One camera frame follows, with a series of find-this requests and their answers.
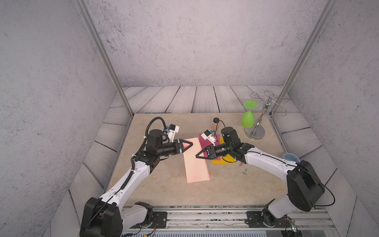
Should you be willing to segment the salmon pink paper sheet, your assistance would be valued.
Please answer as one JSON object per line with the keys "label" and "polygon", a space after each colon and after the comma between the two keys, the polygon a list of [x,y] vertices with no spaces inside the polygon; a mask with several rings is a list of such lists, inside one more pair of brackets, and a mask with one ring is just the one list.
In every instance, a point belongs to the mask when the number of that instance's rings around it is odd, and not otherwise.
{"label": "salmon pink paper sheet", "polygon": [[186,140],[193,143],[193,146],[183,153],[187,183],[209,181],[210,176],[206,161],[195,157],[202,150],[199,139],[190,138]]}

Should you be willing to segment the magenta paper sheet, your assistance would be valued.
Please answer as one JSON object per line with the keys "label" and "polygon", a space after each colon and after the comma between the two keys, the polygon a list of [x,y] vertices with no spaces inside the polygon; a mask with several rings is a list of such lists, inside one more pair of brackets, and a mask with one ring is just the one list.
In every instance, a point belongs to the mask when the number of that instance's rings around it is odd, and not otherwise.
{"label": "magenta paper sheet", "polygon": [[[209,146],[209,145],[212,145],[212,143],[209,141],[209,140],[205,140],[202,138],[202,136],[200,135],[199,136],[199,142],[200,142],[200,145],[201,145],[201,149],[203,150],[205,147]],[[217,139],[215,141],[215,145],[220,145],[221,143],[223,142],[223,139],[220,138],[220,135],[217,135]],[[207,153],[204,152],[203,154],[200,155],[201,157],[207,157]]]}

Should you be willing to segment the yellow paper sheet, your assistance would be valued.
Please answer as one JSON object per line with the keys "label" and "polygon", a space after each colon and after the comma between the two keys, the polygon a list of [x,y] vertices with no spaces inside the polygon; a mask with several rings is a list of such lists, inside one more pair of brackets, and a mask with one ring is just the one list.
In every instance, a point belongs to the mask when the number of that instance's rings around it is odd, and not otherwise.
{"label": "yellow paper sheet", "polygon": [[[219,144],[225,143],[224,139],[220,135],[218,135],[218,143]],[[218,157],[217,159],[212,161],[213,165],[230,165],[230,164],[234,164],[234,163],[236,163],[236,160],[230,155]]]}

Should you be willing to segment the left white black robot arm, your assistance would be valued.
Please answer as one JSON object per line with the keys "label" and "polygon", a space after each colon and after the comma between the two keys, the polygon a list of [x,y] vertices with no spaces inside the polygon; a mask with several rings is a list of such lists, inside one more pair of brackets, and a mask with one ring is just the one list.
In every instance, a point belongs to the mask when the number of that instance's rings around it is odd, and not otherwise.
{"label": "left white black robot arm", "polygon": [[99,198],[90,198],[83,211],[80,237],[120,237],[134,227],[147,228],[153,224],[153,207],[136,202],[124,208],[136,188],[157,167],[161,160],[184,153],[192,142],[175,139],[178,127],[167,126],[161,117],[153,118],[144,135],[144,141],[131,157],[131,168]]}

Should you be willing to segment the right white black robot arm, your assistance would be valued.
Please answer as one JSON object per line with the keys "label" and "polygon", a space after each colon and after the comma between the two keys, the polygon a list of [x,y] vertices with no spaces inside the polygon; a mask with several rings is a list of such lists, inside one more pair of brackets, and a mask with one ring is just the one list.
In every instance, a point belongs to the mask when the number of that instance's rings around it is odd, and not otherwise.
{"label": "right white black robot arm", "polygon": [[287,194],[270,201],[262,211],[263,222],[274,222],[289,213],[301,210],[309,212],[329,188],[321,182],[313,166],[307,161],[290,161],[263,152],[258,147],[241,142],[237,131],[228,126],[221,130],[224,143],[209,145],[199,151],[197,159],[214,160],[230,155],[236,162],[261,168],[287,184]]}

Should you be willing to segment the small black-capped bottle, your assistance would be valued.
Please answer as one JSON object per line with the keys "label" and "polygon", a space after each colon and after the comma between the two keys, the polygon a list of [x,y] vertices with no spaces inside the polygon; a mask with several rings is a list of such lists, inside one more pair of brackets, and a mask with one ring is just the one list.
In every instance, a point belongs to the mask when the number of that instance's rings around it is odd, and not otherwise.
{"label": "small black-capped bottle", "polygon": [[212,127],[211,127],[211,130],[216,132],[217,131],[217,128],[218,128],[218,123],[220,122],[220,119],[219,118],[214,118],[212,120]]}

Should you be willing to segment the green plastic wine glass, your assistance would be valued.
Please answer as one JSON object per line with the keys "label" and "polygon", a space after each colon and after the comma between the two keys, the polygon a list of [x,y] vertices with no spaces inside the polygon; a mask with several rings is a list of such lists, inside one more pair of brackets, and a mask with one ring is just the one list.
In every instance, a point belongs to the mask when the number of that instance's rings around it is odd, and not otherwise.
{"label": "green plastic wine glass", "polygon": [[258,104],[256,101],[248,100],[244,102],[244,106],[247,108],[247,111],[242,116],[241,125],[244,128],[252,128],[255,123],[255,116],[252,110],[257,108]]}

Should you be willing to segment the chrome glass holder stand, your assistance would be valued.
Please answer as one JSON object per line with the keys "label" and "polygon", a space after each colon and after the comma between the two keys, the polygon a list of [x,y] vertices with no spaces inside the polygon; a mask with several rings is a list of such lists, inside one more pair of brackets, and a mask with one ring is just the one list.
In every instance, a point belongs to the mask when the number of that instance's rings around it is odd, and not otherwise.
{"label": "chrome glass holder stand", "polygon": [[264,95],[266,96],[266,99],[263,99],[254,91],[250,94],[251,98],[260,99],[263,101],[261,114],[255,119],[254,126],[244,129],[245,135],[252,140],[261,140],[265,136],[265,129],[262,126],[262,120],[263,117],[273,117],[274,106],[279,107],[278,113],[280,116],[287,115],[287,110],[281,106],[281,103],[288,102],[286,97],[275,97],[274,93],[270,90],[265,90]]}

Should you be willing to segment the light blue cup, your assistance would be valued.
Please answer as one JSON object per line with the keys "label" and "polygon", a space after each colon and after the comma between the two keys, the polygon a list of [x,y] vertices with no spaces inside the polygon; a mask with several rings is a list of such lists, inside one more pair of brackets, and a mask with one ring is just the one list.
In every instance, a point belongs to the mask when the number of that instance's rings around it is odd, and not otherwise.
{"label": "light blue cup", "polygon": [[295,154],[292,154],[292,153],[286,153],[286,154],[283,156],[283,159],[285,159],[285,160],[287,160],[287,161],[296,162],[296,163],[299,163],[299,162],[300,162],[299,157],[296,156]]}

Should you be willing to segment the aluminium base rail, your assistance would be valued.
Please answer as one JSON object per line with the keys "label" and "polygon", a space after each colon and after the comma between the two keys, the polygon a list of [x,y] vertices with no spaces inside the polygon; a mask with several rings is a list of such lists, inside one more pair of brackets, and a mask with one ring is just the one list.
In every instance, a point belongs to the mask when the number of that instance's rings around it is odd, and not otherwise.
{"label": "aluminium base rail", "polygon": [[121,237],[338,237],[340,234],[327,211],[295,211],[286,217],[290,228],[249,228],[246,212],[261,206],[156,206],[166,211],[165,229],[128,229]]}

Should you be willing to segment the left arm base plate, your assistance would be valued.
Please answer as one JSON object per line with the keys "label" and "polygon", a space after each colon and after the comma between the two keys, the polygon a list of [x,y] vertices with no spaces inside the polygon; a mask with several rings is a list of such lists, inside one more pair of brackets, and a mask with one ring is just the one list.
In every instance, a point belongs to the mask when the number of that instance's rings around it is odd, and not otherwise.
{"label": "left arm base plate", "polygon": [[130,229],[165,229],[167,226],[167,216],[168,213],[166,211],[154,211],[146,222],[136,224]]}

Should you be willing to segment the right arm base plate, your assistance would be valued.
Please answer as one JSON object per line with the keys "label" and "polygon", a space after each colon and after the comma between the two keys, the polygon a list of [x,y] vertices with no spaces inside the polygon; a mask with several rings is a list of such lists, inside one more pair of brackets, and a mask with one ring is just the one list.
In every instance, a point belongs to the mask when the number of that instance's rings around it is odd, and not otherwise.
{"label": "right arm base plate", "polygon": [[263,211],[246,212],[245,224],[249,228],[290,228],[292,225],[286,216],[277,219],[270,213]]}

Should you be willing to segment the left aluminium frame post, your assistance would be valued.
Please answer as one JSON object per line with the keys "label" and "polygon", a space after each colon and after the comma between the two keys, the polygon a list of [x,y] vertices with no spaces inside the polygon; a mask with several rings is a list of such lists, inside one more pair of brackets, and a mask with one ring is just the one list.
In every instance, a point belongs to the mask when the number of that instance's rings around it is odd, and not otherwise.
{"label": "left aluminium frame post", "polygon": [[84,24],[85,24],[85,26],[86,26],[86,28],[87,28],[87,30],[88,30],[91,38],[92,38],[92,41],[94,42],[94,44],[95,44],[95,46],[97,48],[97,51],[98,51],[98,53],[99,53],[99,55],[101,57],[101,60],[102,60],[103,64],[105,65],[106,69],[107,69],[107,72],[108,72],[108,74],[110,76],[110,79],[111,79],[112,83],[114,84],[115,89],[116,89],[118,95],[120,96],[120,99],[121,99],[123,105],[126,107],[126,110],[127,110],[128,114],[131,117],[133,117],[134,113],[133,113],[133,111],[131,109],[131,106],[130,106],[127,98],[126,98],[124,90],[121,87],[120,81],[119,81],[119,79],[117,77],[117,74],[116,74],[116,72],[114,70],[114,67],[112,66],[112,63],[111,63],[111,61],[110,61],[110,59],[109,59],[109,57],[107,55],[105,47],[104,47],[104,45],[103,45],[103,43],[102,43],[102,41],[101,41],[101,39],[99,37],[99,34],[98,34],[97,30],[96,30],[96,27],[95,27],[95,25],[93,23],[93,20],[92,20],[92,18],[90,16],[90,13],[89,13],[88,9],[87,9],[85,1],[83,1],[83,0],[75,0],[74,2],[75,2],[76,6],[78,8],[78,11],[79,11],[81,17],[82,17],[82,20],[83,20],[83,22],[84,22]]}

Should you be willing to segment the aluminium frame post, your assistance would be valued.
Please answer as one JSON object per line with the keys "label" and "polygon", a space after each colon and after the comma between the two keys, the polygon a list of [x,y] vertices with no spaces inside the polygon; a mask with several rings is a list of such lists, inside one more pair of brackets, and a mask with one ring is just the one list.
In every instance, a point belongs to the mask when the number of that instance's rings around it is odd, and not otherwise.
{"label": "aluminium frame post", "polygon": [[82,20],[83,20],[83,22],[84,22],[84,24],[85,24],[85,26],[86,26],[86,28],[87,28],[87,30],[88,30],[91,38],[92,38],[92,41],[94,42],[94,44],[95,44],[95,46],[97,48],[97,51],[98,51],[98,53],[99,53],[99,55],[101,57],[101,60],[102,60],[103,64],[105,65],[106,69],[107,69],[107,72],[108,72],[108,74],[110,76],[110,79],[111,79],[112,83],[114,84],[115,89],[116,89],[118,95],[120,96],[120,99],[121,99],[123,105],[126,107],[126,110],[127,110],[128,114],[131,117],[133,117],[134,113],[133,113],[133,111],[131,109],[131,106],[130,106],[127,98],[126,98],[124,90],[121,87],[120,81],[119,81],[119,79],[117,77],[117,74],[116,74],[116,72],[114,70],[114,67],[112,66],[112,63],[111,63],[111,61],[110,61],[110,59],[109,59],[109,57],[107,55],[105,47],[104,47],[104,45],[103,45],[103,43],[102,43],[102,41],[101,41],[101,39],[99,37],[99,34],[98,34],[97,30],[96,30],[96,27],[95,27],[95,25],[93,23],[93,20],[92,20],[92,18],[90,16],[90,13],[89,13],[88,9],[87,9],[85,1],[83,1],[83,0],[75,0],[74,2],[75,2],[76,6],[78,8],[78,11],[79,11],[81,17],[82,17]]}
{"label": "aluminium frame post", "polygon": [[337,0],[328,0],[326,2],[326,5],[324,7],[324,9],[322,10],[321,12],[321,15],[319,17],[319,19],[317,20],[313,30],[311,31],[311,34],[309,35],[306,43],[305,43],[305,46],[304,48],[302,49],[293,69],[291,70],[283,88],[282,88],[282,91],[280,93],[280,95],[278,96],[278,99],[277,101],[275,101],[275,104],[274,104],[274,107],[272,109],[272,116],[274,116],[278,110],[279,110],[279,107],[281,107],[281,103],[282,103],[282,99],[285,98],[285,95],[288,93],[288,91],[290,90],[291,86],[293,85],[297,75],[299,74],[303,64],[306,62],[311,50],[312,50],[312,47],[314,46],[316,40],[318,39],[318,37],[320,36],[320,34],[322,33],[322,30],[323,28],[325,27],[329,17],[331,16],[335,6],[336,6],[336,3],[338,1]]}

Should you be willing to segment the right aluminium frame post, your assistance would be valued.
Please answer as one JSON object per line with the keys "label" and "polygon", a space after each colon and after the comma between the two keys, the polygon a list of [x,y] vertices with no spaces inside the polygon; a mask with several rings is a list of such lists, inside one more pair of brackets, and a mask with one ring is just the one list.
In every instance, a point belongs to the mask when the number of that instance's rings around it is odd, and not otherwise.
{"label": "right aluminium frame post", "polygon": [[282,99],[285,98],[285,95],[288,93],[288,91],[290,90],[291,86],[293,85],[297,75],[299,74],[303,64],[306,62],[311,50],[312,50],[312,47],[314,46],[316,40],[318,39],[318,37],[320,36],[320,34],[322,33],[322,30],[323,28],[325,27],[329,17],[331,16],[335,6],[336,6],[336,3],[338,1],[337,0],[328,0],[326,2],[326,5],[324,7],[324,9],[322,10],[321,12],[321,15],[319,17],[319,19],[317,20],[313,30],[311,31],[311,34],[309,35],[306,43],[305,43],[305,46],[304,48],[302,49],[293,69],[291,70],[283,88],[282,88],[282,91],[280,93],[280,95],[278,96],[278,99],[277,101],[275,101],[275,104],[274,104],[274,107],[272,109],[272,116],[274,116],[278,110],[279,110],[279,107],[281,107],[281,103],[282,103]]}

